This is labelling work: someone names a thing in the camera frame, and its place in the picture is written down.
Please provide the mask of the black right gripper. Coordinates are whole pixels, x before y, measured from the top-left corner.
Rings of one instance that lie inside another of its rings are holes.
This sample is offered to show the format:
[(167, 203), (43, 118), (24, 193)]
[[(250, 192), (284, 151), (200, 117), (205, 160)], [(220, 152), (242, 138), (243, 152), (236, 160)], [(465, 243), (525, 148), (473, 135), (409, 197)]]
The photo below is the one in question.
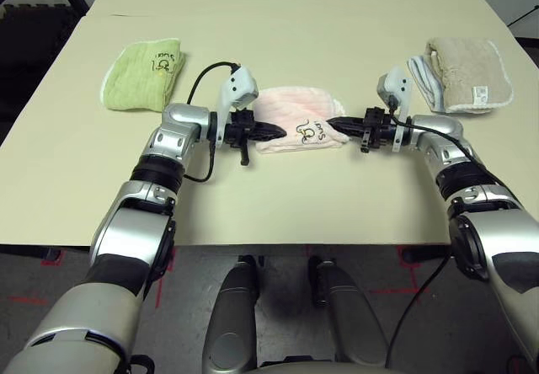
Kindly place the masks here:
[(392, 145), (396, 131), (391, 116), (378, 107), (368, 108), (363, 118), (340, 116), (329, 119), (328, 123), (346, 136), (359, 136), (363, 153)]

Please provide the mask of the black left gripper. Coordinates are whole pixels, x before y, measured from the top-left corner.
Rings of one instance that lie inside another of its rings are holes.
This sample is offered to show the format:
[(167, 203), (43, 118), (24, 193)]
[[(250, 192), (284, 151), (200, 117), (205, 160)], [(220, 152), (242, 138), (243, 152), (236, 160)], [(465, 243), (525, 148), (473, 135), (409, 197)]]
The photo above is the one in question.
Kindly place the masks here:
[(240, 151), (242, 166), (250, 163), (248, 155), (248, 139), (254, 129), (254, 141), (272, 141), (287, 135), (281, 127), (266, 123), (256, 122), (252, 110), (239, 110), (230, 114), (230, 122), (226, 124), (226, 144)]

